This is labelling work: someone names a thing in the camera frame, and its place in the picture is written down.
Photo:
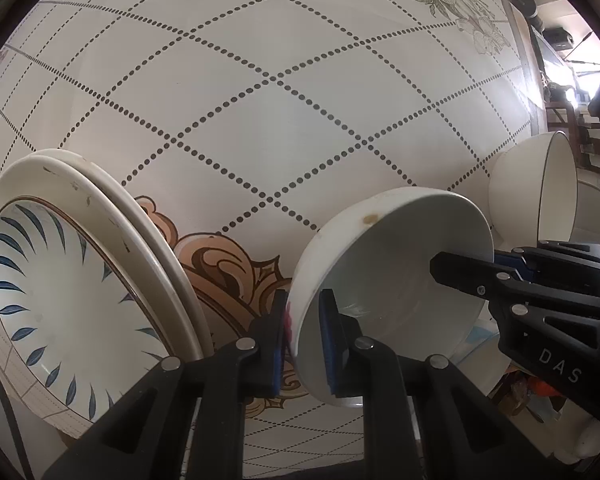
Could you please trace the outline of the white shallow bowl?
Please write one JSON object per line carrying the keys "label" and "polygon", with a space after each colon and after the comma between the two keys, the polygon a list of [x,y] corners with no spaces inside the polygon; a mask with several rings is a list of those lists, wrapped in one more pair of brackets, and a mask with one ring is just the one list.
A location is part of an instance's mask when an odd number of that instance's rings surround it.
{"label": "white shallow bowl", "polygon": [[330,289],[340,313],[364,335],[416,360],[452,356],[474,326],[483,299],[438,284],[429,271],[440,252],[490,262],[486,217],[468,198],[434,188],[394,188],[329,220],[294,270],[286,329],[294,370],[306,391],[326,404],[358,408],[361,398],[330,391],[318,322],[318,294]]}

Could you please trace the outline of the blue leaf pattern plate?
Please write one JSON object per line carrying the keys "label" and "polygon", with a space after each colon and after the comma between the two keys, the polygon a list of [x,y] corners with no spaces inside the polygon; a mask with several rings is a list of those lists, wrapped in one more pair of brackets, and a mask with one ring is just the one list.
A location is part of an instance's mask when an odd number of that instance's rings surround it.
{"label": "blue leaf pattern plate", "polygon": [[119,263],[33,198],[0,209],[0,321],[44,392],[87,422],[170,353]]}

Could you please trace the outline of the plain white plate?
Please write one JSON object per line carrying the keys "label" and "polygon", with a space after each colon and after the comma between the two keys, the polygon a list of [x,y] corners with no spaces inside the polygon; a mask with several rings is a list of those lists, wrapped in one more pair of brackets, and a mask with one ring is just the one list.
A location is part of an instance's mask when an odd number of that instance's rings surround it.
{"label": "plain white plate", "polygon": [[10,165],[0,177],[0,208],[38,198],[78,222],[144,300],[166,346],[186,360],[214,349],[201,304],[174,251],[148,214],[105,170],[82,156],[49,148]]}

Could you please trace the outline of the white bowl dark rim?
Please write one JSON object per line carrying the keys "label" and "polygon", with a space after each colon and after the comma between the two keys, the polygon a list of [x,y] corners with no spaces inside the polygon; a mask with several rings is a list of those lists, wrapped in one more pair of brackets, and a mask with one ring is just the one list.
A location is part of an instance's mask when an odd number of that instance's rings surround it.
{"label": "white bowl dark rim", "polygon": [[490,216],[507,247],[566,242],[577,202],[576,163],[561,132],[523,140],[501,154],[491,171]]}

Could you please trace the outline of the floral checked tablecloth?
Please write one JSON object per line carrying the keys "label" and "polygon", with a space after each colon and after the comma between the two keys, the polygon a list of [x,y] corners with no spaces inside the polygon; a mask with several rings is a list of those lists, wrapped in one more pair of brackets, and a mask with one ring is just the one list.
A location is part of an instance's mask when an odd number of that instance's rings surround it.
{"label": "floral checked tablecloth", "polygon": [[545,124],[527,40],[506,0],[23,0],[0,175],[43,148],[102,167],[225,344],[347,206],[402,185],[486,206]]}

